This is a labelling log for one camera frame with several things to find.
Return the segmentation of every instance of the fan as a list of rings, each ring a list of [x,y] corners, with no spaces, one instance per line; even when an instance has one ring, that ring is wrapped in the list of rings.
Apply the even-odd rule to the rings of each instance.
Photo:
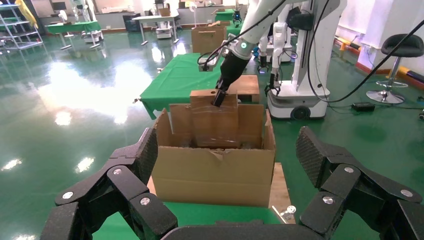
[[[197,23],[196,23],[196,9],[197,8],[198,8],[198,6],[194,2],[191,1],[189,9],[192,13],[194,13],[194,27],[191,28],[191,29],[194,29],[198,26]]]
[[[68,15],[66,14],[66,12],[64,10],[60,10],[59,11],[59,18],[62,21],[62,23],[66,23],[66,21],[68,20]]]
[[[62,21],[62,23],[66,23],[68,20],[68,15],[66,14],[66,12],[64,10],[60,10],[59,11],[59,18]],[[64,36],[65,38],[70,38],[73,37],[73,34],[70,34],[69,32],[66,32],[66,35]]]

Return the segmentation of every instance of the trash can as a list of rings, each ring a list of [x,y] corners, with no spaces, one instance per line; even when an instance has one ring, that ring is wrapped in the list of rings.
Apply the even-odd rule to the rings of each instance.
[[[139,21],[134,21],[133,18],[140,17],[140,13],[123,15],[123,22],[127,32],[140,32]]]

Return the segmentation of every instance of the silver screw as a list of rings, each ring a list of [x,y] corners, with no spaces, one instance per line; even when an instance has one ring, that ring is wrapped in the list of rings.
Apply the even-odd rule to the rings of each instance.
[[[67,193],[65,193],[65,194],[62,196],[62,198],[63,198],[63,199],[70,199],[70,198],[72,197],[72,195],[74,195],[74,193],[73,193],[73,192],[71,192],[71,191],[68,191]]]
[[[331,197],[329,197],[329,196],[325,196],[325,197],[323,197],[322,198],[322,200],[324,201],[324,203],[326,203],[326,204],[333,204],[334,203],[334,200],[331,198]]]
[[[412,197],[413,196],[412,192],[410,192],[410,191],[408,191],[406,189],[402,189],[400,191],[400,193],[403,194],[404,196],[407,196],[407,197]]]
[[[293,219],[295,217],[296,207],[295,206],[288,206],[287,210],[280,213],[279,215],[287,222],[290,219]]]
[[[147,205],[147,204],[149,204],[150,203],[150,198],[148,198],[148,197],[143,197],[141,200],[140,200],[140,204],[141,205]]]
[[[350,174],[354,172],[354,170],[351,167],[345,167],[344,170]]]
[[[115,175],[119,175],[120,173],[122,173],[122,170],[120,168],[113,170],[113,174]]]

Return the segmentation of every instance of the chrome stool base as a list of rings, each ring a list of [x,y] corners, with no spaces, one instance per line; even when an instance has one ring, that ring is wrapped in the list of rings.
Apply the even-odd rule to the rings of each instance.
[[[393,94],[391,91],[386,90],[367,91],[366,96],[383,104],[401,104],[405,101],[403,96]]]

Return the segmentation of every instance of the wheel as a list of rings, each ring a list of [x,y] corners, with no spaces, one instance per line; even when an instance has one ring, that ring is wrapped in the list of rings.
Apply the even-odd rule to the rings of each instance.
[[[306,106],[297,106],[291,111],[290,116],[294,120],[306,120],[311,116],[311,111]]]

